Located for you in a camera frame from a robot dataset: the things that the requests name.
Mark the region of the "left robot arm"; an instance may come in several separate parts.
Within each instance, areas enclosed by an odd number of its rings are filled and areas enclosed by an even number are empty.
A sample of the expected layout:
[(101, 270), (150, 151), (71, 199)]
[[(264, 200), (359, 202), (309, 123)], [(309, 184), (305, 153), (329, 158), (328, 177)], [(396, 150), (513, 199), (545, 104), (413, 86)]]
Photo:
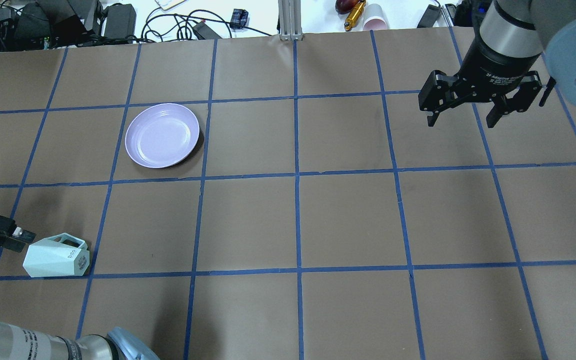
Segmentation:
[[(0, 248), (20, 252), (29, 246), (23, 266), (31, 276), (82, 275), (89, 268), (85, 240), (67, 233), (35, 240), (11, 218), (0, 215)], [(78, 339), (49, 335), (0, 322), (0, 360), (156, 360), (144, 342), (119, 326), (107, 335)]]

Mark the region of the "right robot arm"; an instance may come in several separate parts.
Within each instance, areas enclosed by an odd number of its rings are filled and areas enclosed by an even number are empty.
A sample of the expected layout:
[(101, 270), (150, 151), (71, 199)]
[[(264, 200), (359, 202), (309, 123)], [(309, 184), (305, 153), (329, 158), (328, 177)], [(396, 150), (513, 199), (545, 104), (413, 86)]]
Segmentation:
[(576, 0), (492, 1), (457, 73), (434, 70), (423, 84), (418, 107), (428, 114), (428, 126), (464, 103), (493, 104), (488, 128), (527, 111), (542, 89), (532, 69), (541, 54), (550, 79), (539, 105), (558, 87), (576, 106)]

